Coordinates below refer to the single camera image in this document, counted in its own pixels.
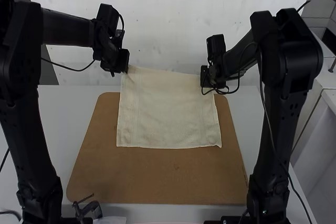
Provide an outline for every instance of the white table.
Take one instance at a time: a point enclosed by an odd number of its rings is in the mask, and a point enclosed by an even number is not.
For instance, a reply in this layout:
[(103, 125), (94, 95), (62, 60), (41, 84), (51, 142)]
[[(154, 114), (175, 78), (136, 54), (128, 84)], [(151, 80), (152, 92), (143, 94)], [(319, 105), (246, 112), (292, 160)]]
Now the white table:
[[(81, 143), (89, 125), (97, 98), (104, 92), (119, 91), (118, 86), (40, 86), (39, 104), (51, 161), (61, 178), (64, 194), (75, 164)], [(239, 147), (246, 173), (252, 173), (256, 163), (263, 120), (263, 109), (256, 87), (242, 86), (235, 94), (226, 96), (229, 102)], [(7, 149), (3, 132), (0, 131), (0, 157)], [(293, 172), (293, 183), (305, 202), (313, 223), (314, 216)], [(17, 178), (10, 156), (0, 174), (0, 208), (20, 211), (16, 199)], [(63, 215), (73, 216), (70, 202), (64, 195)], [(201, 205), (139, 205), (104, 204), (105, 216), (126, 216), (128, 223), (139, 222), (200, 222), (219, 220), (222, 215), (241, 215), (244, 206)], [(306, 214), (291, 193), (287, 207), (292, 224), (308, 223)], [(1, 223), (17, 223), (13, 216), (0, 216)]]

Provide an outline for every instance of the cream towel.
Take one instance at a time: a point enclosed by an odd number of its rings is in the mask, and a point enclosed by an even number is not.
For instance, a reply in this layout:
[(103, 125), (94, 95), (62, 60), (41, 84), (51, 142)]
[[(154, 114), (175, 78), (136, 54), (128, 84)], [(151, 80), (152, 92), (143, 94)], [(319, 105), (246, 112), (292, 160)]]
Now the cream towel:
[(117, 146), (222, 146), (212, 93), (199, 76), (129, 66), (121, 78)]

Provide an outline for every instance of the brown board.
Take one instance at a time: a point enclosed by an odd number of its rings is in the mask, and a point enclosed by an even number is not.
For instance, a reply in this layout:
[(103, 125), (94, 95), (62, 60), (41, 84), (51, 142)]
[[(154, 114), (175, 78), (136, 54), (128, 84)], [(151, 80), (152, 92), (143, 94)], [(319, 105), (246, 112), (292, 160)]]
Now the brown board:
[(247, 178), (224, 96), (215, 95), (223, 147), (182, 150), (117, 147), (119, 99), (112, 92), (98, 98), (67, 187), (70, 201), (94, 193), (101, 203), (245, 204)]

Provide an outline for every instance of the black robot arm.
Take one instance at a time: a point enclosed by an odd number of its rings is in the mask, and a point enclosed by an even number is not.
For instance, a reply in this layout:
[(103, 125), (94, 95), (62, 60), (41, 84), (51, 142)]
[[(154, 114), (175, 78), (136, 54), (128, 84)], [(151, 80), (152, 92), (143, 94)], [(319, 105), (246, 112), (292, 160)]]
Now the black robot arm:
[[(282, 9), (275, 17), (270, 12), (255, 12), (250, 21), (251, 30), (228, 52), (223, 35), (208, 38), (210, 67), (201, 67), (201, 83), (206, 78), (208, 87), (221, 88), (226, 81), (237, 79), (239, 71), (242, 76), (258, 63), (265, 85), (266, 111), (257, 163), (249, 178), (250, 217), (241, 224), (289, 223), (286, 208), (290, 154), (298, 117), (322, 68), (323, 54), (293, 8)], [(221, 223), (238, 223), (239, 219), (223, 216)]]
[(97, 18), (88, 20), (13, 0), (0, 0), (0, 11), (0, 122), (17, 173), (23, 221), (79, 223), (76, 218), (61, 218), (63, 190), (49, 157), (38, 107), (41, 45), (91, 47), (93, 58), (112, 76), (127, 72), (124, 29), (117, 30), (120, 15), (111, 5), (101, 4)]

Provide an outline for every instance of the wall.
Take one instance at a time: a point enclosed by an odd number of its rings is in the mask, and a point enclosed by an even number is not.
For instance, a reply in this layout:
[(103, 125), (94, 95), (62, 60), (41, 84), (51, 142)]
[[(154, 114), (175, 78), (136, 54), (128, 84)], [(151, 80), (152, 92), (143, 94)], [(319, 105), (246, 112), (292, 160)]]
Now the wall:
[[(224, 33), (231, 48), (250, 29), (249, 17), (257, 10), (275, 14), (281, 8), (299, 7), (305, 0), (32, 0), (42, 7), (93, 18), (100, 3), (112, 4), (124, 17), (124, 47), (130, 64), (199, 74), (207, 63), (205, 40)], [(82, 67), (92, 59), (92, 50), (49, 46), (52, 60)], [(83, 73), (55, 68), (60, 84), (120, 84), (98, 64)], [(250, 70), (242, 84), (258, 78)]]

